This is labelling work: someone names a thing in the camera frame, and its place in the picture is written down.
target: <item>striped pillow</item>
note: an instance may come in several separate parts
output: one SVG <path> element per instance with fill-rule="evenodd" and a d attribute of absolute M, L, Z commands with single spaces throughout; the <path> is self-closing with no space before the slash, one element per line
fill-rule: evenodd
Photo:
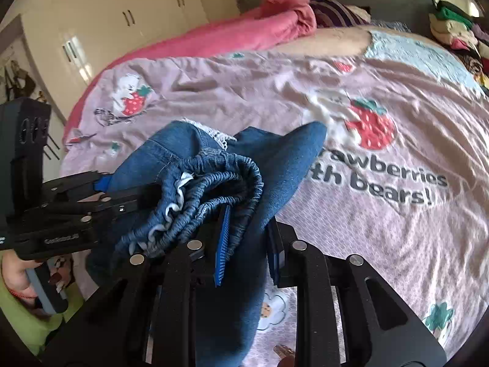
<path fill-rule="evenodd" d="M 368 23 L 336 0 L 311 0 L 317 27 L 350 27 Z"/>

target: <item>folded clothes pile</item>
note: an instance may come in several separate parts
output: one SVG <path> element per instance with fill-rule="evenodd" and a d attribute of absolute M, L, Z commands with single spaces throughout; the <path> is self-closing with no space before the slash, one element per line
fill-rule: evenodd
<path fill-rule="evenodd" d="M 474 24 L 470 15 L 452 3 L 440 0 L 437 9 L 436 14 L 429 14 L 431 33 L 461 60 L 485 93 L 489 94 L 489 35 Z M 487 37 L 485 41 L 480 42 L 484 37 Z"/>

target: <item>bedspread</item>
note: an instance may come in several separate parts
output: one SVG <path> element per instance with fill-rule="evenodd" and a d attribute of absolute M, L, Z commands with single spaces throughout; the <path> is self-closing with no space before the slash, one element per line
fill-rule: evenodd
<path fill-rule="evenodd" d="M 127 119 L 110 111 L 132 112 Z M 487 308 L 489 111 L 480 93 L 395 61 L 233 53 L 134 59 L 102 75 L 62 175 L 113 172 L 186 116 L 233 135 L 284 135 L 318 120 L 328 137 L 277 218 L 324 253 L 361 254 L 451 356 Z M 270 286 L 266 303 L 278 305 Z M 246 366 L 295 346 L 295 293 L 281 294 Z"/>

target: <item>white wardrobe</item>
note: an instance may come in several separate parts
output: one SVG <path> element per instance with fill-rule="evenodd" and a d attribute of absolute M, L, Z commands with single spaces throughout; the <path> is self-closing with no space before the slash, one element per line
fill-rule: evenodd
<path fill-rule="evenodd" d="M 109 63 L 207 22 L 200 0 L 15 0 L 0 30 L 19 14 L 36 66 L 66 118 Z"/>

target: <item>cushion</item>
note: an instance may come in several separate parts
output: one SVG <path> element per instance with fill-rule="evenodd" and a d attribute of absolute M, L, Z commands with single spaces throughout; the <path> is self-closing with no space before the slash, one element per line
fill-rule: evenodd
<path fill-rule="evenodd" d="M 370 23 L 372 17 L 368 13 L 365 8 L 357 7 L 356 5 L 346 5 L 346 8 L 356 13 L 360 18 L 362 18 L 365 22 Z"/>
<path fill-rule="evenodd" d="M 318 28 L 350 27 L 368 23 L 337 0 L 311 0 L 310 6 L 316 15 Z"/>

